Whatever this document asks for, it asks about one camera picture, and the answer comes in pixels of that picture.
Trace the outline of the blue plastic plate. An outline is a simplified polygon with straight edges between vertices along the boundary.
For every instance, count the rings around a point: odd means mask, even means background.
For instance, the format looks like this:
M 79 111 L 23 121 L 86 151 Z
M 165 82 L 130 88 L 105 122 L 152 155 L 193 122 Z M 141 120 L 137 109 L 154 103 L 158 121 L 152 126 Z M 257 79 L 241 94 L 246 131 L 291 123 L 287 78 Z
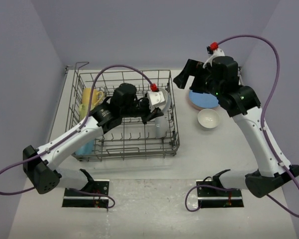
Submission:
M 197 108 L 211 109 L 219 106 L 218 99 L 207 93 L 195 93 L 189 90 L 189 101 Z

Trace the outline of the grey wire dish rack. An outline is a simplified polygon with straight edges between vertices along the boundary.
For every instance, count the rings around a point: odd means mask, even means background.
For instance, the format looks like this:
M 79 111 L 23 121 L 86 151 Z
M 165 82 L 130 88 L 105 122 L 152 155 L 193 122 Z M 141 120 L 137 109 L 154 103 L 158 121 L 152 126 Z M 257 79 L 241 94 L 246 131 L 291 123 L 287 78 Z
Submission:
M 150 90 L 150 83 L 165 88 L 171 96 L 169 110 L 164 113 L 168 120 L 168 131 L 164 138 L 155 137 L 155 119 L 143 124 L 141 118 L 124 118 L 121 125 L 112 129 L 94 142 L 90 155 L 72 154 L 78 161 L 102 161 L 105 159 L 130 159 L 174 156 L 180 146 L 177 115 L 175 107 L 172 73 L 170 70 L 143 70 L 140 75 L 128 69 L 110 69 L 101 74 L 95 88 L 103 91 L 105 97 L 112 96 L 122 83 L 133 84 L 137 88 L 137 97 L 141 98 Z

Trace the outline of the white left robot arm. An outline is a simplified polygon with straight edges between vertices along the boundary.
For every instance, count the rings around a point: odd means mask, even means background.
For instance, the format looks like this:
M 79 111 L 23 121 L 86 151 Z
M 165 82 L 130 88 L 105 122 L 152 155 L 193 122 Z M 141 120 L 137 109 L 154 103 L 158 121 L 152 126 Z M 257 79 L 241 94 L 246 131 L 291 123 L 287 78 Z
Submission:
M 149 83 L 149 91 L 143 97 L 137 97 L 137 88 L 133 84 L 122 83 L 112 96 L 96 106 L 89 101 L 86 116 L 63 135 L 38 148 L 30 145 L 23 150 L 23 171 L 39 194 L 62 187 L 83 196 L 98 197 L 94 189 L 96 182 L 86 170 L 65 170 L 59 167 L 60 164 L 88 142 L 121 125 L 124 118 L 140 118 L 147 124 L 164 117 L 170 105 L 170 94 L 158 88 L 138 69 L 126 68 L 137 72 Z

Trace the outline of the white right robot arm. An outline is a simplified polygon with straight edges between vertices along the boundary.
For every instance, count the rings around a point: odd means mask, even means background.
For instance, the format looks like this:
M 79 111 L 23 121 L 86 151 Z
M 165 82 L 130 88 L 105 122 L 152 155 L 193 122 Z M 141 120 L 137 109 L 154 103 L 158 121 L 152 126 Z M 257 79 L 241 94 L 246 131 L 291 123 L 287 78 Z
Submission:
M 292 164 L 277 145 L 264 119 L 264 109 L 255 91 L 239 83 L 238 64 L 230 56 L 217 56 L 210 63 L 188 60 L 185 77 L 192 76 L 190 87 L 196 93 L 208 93 L 238 125 L 257 163 L 249 173 L 227 169 L 214 176 L 212 190 L 222 196 L 229 189 L 247 189 L 257 198 L 295 181 L 299 165 Z

